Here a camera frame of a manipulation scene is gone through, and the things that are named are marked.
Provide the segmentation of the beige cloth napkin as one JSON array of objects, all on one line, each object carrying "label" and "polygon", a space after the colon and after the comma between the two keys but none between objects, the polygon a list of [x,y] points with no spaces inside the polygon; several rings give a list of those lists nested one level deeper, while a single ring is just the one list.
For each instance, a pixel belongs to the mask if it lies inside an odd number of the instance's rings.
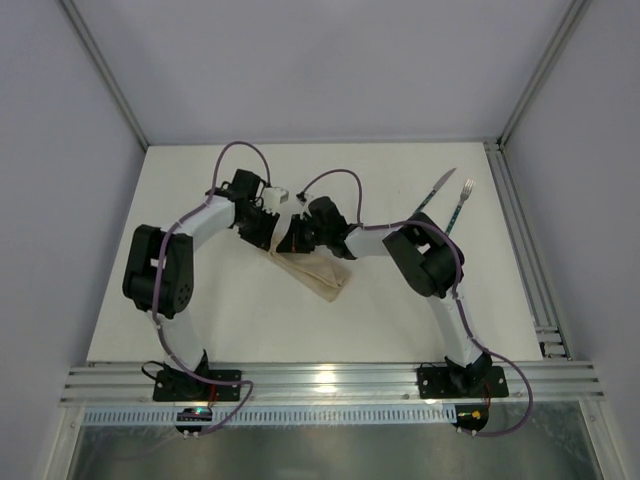
[{"label": "beige cloth napkin", "polygon": [[351,278],[349,269],[316,253],[278,253],[272,247],[268,258],[326,302],[335,301]]}]

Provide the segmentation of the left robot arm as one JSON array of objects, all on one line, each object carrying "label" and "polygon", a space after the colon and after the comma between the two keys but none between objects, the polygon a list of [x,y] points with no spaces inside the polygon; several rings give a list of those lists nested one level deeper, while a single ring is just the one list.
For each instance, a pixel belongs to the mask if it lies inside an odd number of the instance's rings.
[{"label": "left robot arm", "polygon": [[208,356],[195,332],[189,303],[195,292],[195,254],[219,233],[235,228],[245,242],[267,251],[289,192],[239,169],[201,202],[163,227],[142,224],[133,233],[122,290],[149,315],[165,353],[168,378],[207,383]]}]

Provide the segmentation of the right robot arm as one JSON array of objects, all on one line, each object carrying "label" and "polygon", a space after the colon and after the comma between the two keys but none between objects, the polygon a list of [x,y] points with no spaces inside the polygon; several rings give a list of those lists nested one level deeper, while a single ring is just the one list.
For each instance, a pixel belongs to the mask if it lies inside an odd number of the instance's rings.
[{"label": "right robot arm", "polygon": [[460,311],[464,255],[426,214],[415,213],[382,227],[350,224],[334,202],[323,196],[311,201],[304,213],[291,217],[276,251],[310,254],[318,247],[345,260],[391,258],[433,312],[444,344],[445,383],[460,396],[487,392],[491,355],[472,339],[470,322]]}]

